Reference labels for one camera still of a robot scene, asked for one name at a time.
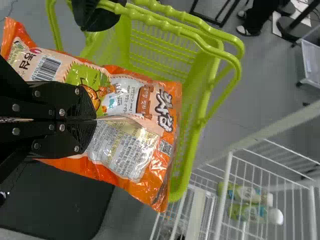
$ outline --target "floor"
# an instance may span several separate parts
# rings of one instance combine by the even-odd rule
[[[181,11],[188,11],[192,4],[192,0],[162,2]],[[242,60],[242,80],[203,131],[195,166],[212,159],[231,143],[297,111],[302,108],[302,102],[311,103],[317,100],[320,95],[320,91],[312,87],[296,88],[295,83],[302,78],[301,49],[290,48],[289,42],[273,35],[271,21],[265,23],[262,34],[258,37],[242,37],[236,33],[235,27],[240,21],[235,13],[245,2],[240,2],[223,27],[225,32],[242,39],[246,46]],[[195,11],[210,15],[215,4],[212,0],[199,1]],[[58,1],[56,12],[60,23],[63,23],[60,29],[64,49],[76,55],[83,47],[84,37],[78,32],[69,10],[61,0]],[[24,23],[29,35],[39,46],[55,48],[45,12],[45,1],[14,0],[11,5],[10,0],[6,0],[0,3],[0,20],[8,14]],[[3,20],[0,21],[0,29],[2,28]],[[148,239],[156,216],[148,207],[117,189],[108,212],[94,240]],[[4,229],[0,229],[0,236],[5,240],[38,239]]]

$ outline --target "green shopping basket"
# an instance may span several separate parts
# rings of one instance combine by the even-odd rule
[[[86,41],[80,57],[97,65],[117,65],[155,80],[183,83],[169,195],[169,201],[174,202],[187,189],[201,130],[241,79],[240,59],[245,47],[237,37],[186,12],[156,0],[133,2],[125,7],[109,0],[99,2],[98,8],[121,15],[120,20],[108,30],[84,32]],[[55,4],[56,0],[46,0],[46,11],[56,48],[63,51]],[[223,42],[235,46],[236,56],[224,51]],[[221,60],[227,64],[218,71]],[[207,110],[211,92],[232,69],[233,78]]]

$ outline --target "black pants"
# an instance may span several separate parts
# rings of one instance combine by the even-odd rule
[[[264,23],[277,9],[280,0],[254,0],[252,8],[246,11],[244,28],[251,34],[261,31]]]

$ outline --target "barcode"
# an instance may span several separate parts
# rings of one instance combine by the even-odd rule
[[[172,145],[162,140],[159,144],[158,151],[171,156]]]
[[[52,81],[55,79],[60,65],[60,61],[44,56],[39,61],[38,67],[34,70],[31,78],[33,81]]]

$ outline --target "snack bag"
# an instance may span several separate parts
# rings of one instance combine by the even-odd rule
[[[0,54],[25,81],[83,86],[102,118],[84,154],[42,162],[124,188],[157,211],[166,209],[168,169],[179,128],[180,83],[40,48],[24,26],[9,17]]]

